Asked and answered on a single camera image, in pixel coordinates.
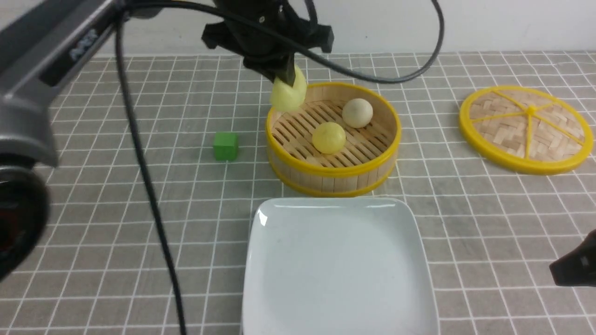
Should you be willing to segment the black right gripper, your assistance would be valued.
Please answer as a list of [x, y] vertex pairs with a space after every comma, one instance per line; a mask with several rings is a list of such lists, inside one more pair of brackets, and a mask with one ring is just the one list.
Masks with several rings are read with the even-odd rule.
[[596, 286], [596, 231], [568, 254], [549, 266], [555, 285], [561, 287]]

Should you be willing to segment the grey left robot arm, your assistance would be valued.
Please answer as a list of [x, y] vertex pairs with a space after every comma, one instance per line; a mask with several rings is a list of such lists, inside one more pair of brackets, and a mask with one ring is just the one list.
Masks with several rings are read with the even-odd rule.
[[1, 277], [13, 272], [38, 244], [49, 219], [50, 195], [34, 173], [55, 167], [58, 154], [49, 108], [115, 31], [119, 19], [154, 18], [164, 8], [192, 8], [220, 17], [202, 41], [240, 55], [267, 79], [298, 79], [298, 49], [332, 50], [331, 26], [322, 25], [311, 0], [309, 19], [287, 0], [43, 0], [1, 31]]

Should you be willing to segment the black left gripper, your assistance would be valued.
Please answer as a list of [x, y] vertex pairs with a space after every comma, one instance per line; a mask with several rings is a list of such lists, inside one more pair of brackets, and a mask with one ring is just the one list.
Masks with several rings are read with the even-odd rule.
[[[331, 26], [318, 21], [315, 4], [305, 0], [308, 19], [301, 18], [287, 0], [216, 0], [217, 9], [235, 13], [296, 42], [301, 47], [319, 47], [330, 53], [334, 43]], [[246, 68], [261, 75], [278, 75], [286, 85], [294, 87], [295, 51], [277, 39], [230, 19], [208, 24], [202, 34], [208, 49], [221, 47], [240, 55]]]

